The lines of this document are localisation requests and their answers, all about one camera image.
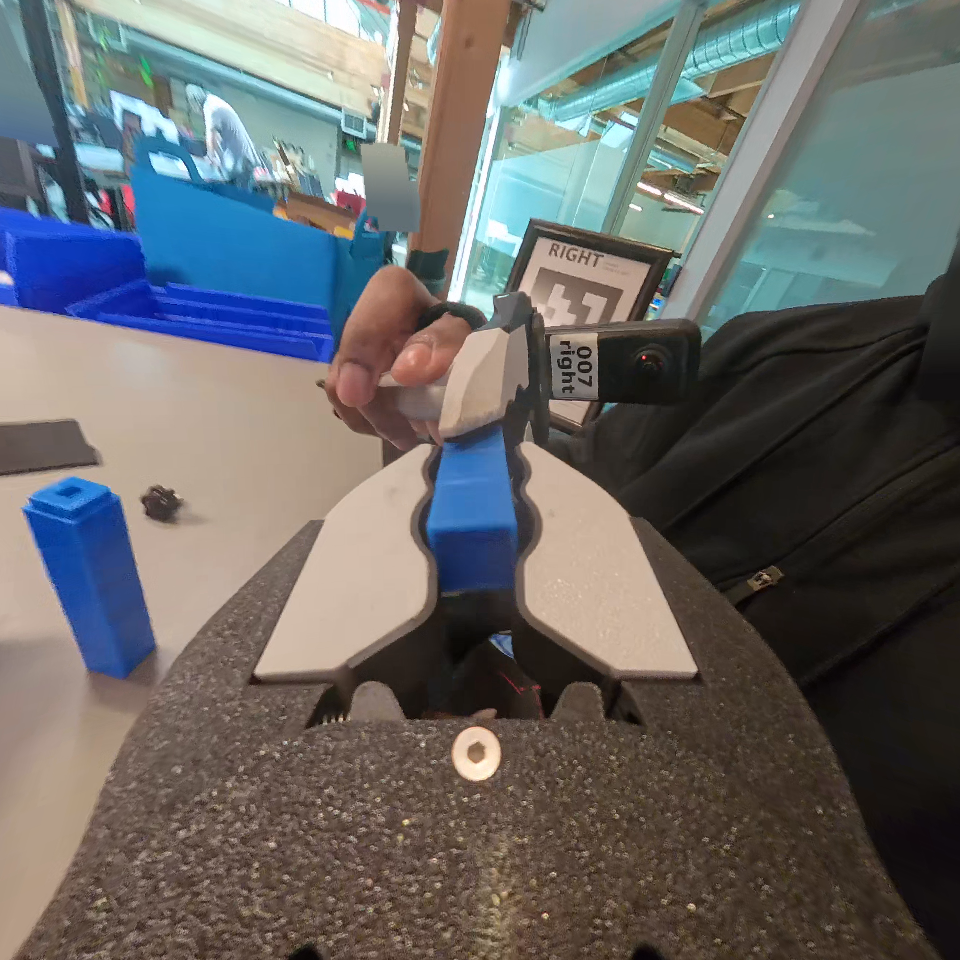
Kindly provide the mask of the black metal pole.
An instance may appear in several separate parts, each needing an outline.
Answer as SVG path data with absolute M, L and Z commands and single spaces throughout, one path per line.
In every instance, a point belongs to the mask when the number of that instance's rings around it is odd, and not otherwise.
M 51 115 L 55 137 L 54 178 L 63 193 L 68 219 L 89 226 L 85 183 L 71 136 L 46 3 L 19 1 L 18 4 L 32 71 Z

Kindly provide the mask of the wooden post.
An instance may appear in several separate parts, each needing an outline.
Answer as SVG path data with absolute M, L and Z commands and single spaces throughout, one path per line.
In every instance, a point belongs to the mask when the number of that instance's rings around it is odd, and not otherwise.
M 445 1 L 417 173 L 420 214 L 413 252 L 446 251 L 438 297 L 450 294 L 474 173 L 497 78 L 511 1 Z

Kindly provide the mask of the person's right hand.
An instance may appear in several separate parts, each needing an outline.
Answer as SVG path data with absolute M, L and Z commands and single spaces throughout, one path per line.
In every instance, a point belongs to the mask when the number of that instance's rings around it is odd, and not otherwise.
M 408 388 L 441 379 L 472 333 L 469 323 L 451 314 L 420 328 L 437 299 L 409 270 L 384 267 L 366 289 L 346 322 L 340 349 L 325 379 L 336 416 L 355 433 L 377 436 L 401 451 L 427 437 L 443 437 L 437 421 L 410 419 L 394 398 L 379 390 L 381 378 Z

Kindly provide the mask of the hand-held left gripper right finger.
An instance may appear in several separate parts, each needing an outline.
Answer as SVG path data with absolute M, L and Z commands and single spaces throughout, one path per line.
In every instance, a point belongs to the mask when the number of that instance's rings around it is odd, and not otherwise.
M 534 519 L 516 572 L 523 621 L 605 680 L 693 680 L 697 664 L 628 511 L 534 442 L 517 455 Z

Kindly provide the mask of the large blue folding tote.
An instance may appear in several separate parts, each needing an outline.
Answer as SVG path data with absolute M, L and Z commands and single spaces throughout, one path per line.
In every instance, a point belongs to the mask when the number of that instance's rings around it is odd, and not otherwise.
M 386 234 L 361 216 L 351 238 L 284 221 L 275 202 L 205 181 L 186 148 L 140 136 L 129 180 L 134 218 L 156 285 L 323 308 L 336 341 L 363 290 L 383 266 Z

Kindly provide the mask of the blue plastic bin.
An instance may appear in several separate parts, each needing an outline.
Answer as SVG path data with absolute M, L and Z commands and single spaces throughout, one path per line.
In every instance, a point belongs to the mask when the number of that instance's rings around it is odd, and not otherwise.
M 1 209 L 1 305 L 66 314 L 70 306 L 147 280 L 133 234 Z

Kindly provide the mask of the stack of shallow blue trays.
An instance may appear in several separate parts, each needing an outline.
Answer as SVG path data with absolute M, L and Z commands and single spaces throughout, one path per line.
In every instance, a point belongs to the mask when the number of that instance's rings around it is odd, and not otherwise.
M 334 337 L 322 306 L 131 281 L 66 309 L 67 316 L 232 349 L 328 364 Z

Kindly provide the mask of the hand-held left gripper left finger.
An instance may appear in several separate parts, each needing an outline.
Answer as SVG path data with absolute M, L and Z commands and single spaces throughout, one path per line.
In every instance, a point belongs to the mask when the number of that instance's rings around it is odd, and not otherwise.
M 374 657 L 424 627 L 439 596 L 420 530 L 435 446 L 357 486 L 322 522 L 254 669 L 261 684 L 354 684 Z

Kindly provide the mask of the blue plastic block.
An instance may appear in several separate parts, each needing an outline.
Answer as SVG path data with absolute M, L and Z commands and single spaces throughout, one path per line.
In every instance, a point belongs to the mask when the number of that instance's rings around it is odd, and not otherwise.
M 500 425 L 445 442 L 425 531 L 442 593 L 514 590 L 520 533 Z
M 119 496 L 67 477 L 23 513 L 86 669 L 128 678 L 156 641 Z

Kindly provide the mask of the person's black jacket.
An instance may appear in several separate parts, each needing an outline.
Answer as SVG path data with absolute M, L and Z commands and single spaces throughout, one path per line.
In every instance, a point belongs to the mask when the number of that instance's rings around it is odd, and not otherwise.
M 773 650 L 928 941 L 958 958 L 958 253 L 923 294 L 751 313 L 671 407 L 550 450 Z

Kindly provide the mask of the ribbed ventilation duct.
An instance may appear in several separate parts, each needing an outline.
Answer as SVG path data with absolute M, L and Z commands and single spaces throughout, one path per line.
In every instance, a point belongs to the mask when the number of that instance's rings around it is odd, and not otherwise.
M 705 96 L 702 78 L 778 52 L 801 8 L 800 1 L 765 1 L 702 28 L 680 71 L 671 105 Z M 660 55 L 646 57 L 577 90 L 524 102 L 527 111 L 556 123 L 644 100 L 653 87 Z

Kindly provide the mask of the black foam mat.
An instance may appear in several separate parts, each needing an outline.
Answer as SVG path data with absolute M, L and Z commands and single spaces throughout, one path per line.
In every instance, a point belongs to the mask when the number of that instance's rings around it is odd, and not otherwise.
M 74 418 L 1 424 L 1 476 L 97 467 L 101 457 Z

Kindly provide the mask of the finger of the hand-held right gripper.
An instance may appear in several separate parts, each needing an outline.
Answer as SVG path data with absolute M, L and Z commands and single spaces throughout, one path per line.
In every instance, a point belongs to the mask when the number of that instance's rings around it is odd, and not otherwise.
M 520 330 L 469 334 L 454 358 L 444 389 L 438 431 L 455 441 L 503 421 L 520 390 Z

